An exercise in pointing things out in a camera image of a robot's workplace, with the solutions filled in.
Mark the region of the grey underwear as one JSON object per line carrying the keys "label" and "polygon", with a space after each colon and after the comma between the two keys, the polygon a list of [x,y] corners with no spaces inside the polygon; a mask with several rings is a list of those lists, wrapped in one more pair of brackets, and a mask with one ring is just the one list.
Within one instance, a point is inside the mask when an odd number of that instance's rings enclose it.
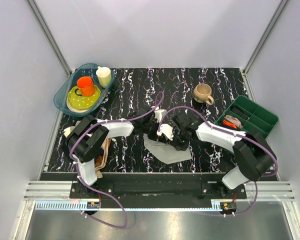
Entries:
{"label": "grey underwear", "polygon": [[144,147],[153,154],[160,162],[167,165],[187,161],[192,158],[190,148],[188,147],[185,151],[176,150],[173,146],[154,141],[148,138],[146,134],[143,135]]}

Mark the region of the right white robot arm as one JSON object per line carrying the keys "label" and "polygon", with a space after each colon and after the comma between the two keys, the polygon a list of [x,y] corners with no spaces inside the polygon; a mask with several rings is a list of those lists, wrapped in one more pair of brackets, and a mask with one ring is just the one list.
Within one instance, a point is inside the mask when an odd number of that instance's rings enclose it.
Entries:
{"label": "right white robot arm", "polygon": [[197,140],[215,144],[234,155],[236,167],[217,185],[222,198],[229,198],[241,184],[259,181],[271,166],[278,164],[276,155],[256,129],[249,132],[231,130],[184,114],[175,115],[172,121],[175,127],[170,144],[177,150],[184,151],[191,141]]}

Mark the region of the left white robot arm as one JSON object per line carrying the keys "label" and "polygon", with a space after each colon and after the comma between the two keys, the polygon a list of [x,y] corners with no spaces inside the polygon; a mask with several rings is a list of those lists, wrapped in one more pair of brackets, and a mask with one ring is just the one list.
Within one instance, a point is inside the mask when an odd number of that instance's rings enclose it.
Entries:
{"label": "left white robot arm", "polygon": [[108,149],[113,138],[147,134],[157,137],[157,129],[165,110],[133,113],[130,119],[102,120],[87,115],[75,126],[63,130],[65,152],[73,160],[78,170],[78,178],[84,182],[80,192],[87,198],[98,193],[96,181],[101,178],[98,171],[106,164]]}

